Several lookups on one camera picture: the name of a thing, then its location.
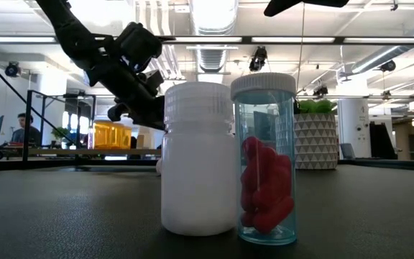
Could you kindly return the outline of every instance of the green plant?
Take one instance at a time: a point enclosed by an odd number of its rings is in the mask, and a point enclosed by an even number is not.
[[[64,127],[57,127],[56,129],[52,129],[51,134],[54,136],[56,140],[61,140],[64,136],[66,136],[69,133],[68,129]]]
[[[331,110],[336,106],[336,103],[333,103],[329,100],[322,99],[320,101],[314,100],[304,100],[299,102],[299,113],[331,113]]]

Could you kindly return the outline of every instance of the blue-tinted container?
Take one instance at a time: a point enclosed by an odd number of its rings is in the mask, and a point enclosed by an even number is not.
[[[253,243],[296,240],[295,88],[295,79],[282,73],[252,74],[231,84],[240,150],[238,232]]]

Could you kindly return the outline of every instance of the potted plant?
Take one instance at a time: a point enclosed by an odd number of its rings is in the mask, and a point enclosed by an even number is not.
[[[322,99],[298,102],[295,108],[295,168],[304,170],[335,169],[338,144],[335,103]]]
[[[68,133],[70,133],[68,131],[68,129],[64,128],[64,127],[57,127],[56,129],[52,129],[52,136],[54,136],[54,138],[58,141],[58,140],[62,140],[64,137],[68,135]],[[56,141],[53,140],[50,144],[51,148],[54,148],[57,145]]]

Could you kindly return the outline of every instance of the clear jar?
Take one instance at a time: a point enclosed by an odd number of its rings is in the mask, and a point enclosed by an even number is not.
[[[296,240],[295,79],[257,73],[231,85],[235,104],[239,236],[263,245]]]
[[[229,133],[230,90],[182,83],[165,94],[162,225],[179,235],[207,236],[236,226],[236,148]]]

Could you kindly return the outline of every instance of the red plastic pieces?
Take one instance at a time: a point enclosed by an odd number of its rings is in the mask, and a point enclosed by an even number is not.
[[[292,163],[286,155],[278,155],[256,137],[242,143],[247,168],[242,173],[241,223],[269,234],[292,212]]]

